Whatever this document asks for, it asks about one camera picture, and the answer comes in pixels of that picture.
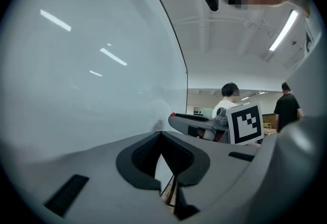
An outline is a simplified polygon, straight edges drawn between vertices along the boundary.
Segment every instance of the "white ceiling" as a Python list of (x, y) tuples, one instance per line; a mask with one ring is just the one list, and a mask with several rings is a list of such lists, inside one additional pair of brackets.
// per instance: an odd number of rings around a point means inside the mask
[[(236, 10), (220, 0), (219, 10), (213, 12), (204, 0), (162, 2), (185, 57), (189, 88), (221, 88), (233, 81), (242, 89), (280, 91), (304, 56), (302, 14), (280, 46), (273, 53), (268, 50), (290, 11), (300, 12), (291, 4)], [(248, 29), (246, 22), (270, 29)]]

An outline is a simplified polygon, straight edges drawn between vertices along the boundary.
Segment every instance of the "black t-shirt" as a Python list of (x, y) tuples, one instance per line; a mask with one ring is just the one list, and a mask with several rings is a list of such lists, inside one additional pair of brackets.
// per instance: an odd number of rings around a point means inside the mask
[(287, 124), (298, 119), (297, 110), (299, 108), (300, 106), (292, 94), (285, 94), (278, 99), (274, 113), (279, 115), (279, 131)]

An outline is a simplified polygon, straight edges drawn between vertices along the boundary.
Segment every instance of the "man in black shirt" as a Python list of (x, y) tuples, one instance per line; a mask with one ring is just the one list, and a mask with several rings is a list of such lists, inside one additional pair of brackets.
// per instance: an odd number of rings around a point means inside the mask
[(302, 111), (296, 98), (291, 94), (291, 89), (286, 82), (282, 84), (283, 96), (278, 99), (274, 113), (276, 114), (276, 131), (287, 124), (302, 118)]

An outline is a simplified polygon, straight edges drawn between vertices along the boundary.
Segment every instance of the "man in white shirt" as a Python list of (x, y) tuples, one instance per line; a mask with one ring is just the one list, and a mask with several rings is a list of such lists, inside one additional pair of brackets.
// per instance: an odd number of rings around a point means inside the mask
[(217, 110), (220, 107), (229, 109), (237, 106), (235, 103), (239, 101), (240, 91), (236, 84), (231, 82), (222, 87), (221, 95), (223, 95), (223, 99), (215, 106), (212, 114), (213, 118), (217, 115)]

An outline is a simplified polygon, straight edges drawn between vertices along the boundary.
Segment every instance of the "white shirt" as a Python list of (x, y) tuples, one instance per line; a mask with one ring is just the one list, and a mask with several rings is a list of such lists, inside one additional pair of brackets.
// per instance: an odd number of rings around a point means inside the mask
[(214, 111), (213, 111), (213, 114), (212, 114), (212, 117), (214, 118), (216, 115), (217, 115), (217, 110), (220, 108), (220, 107), (223, 107), (225, 109), (229, 109), (231, 107), (236, 107), (237, 105), (229, 100), (221, 100), (217, 106), (215, 106), (214, 108)]

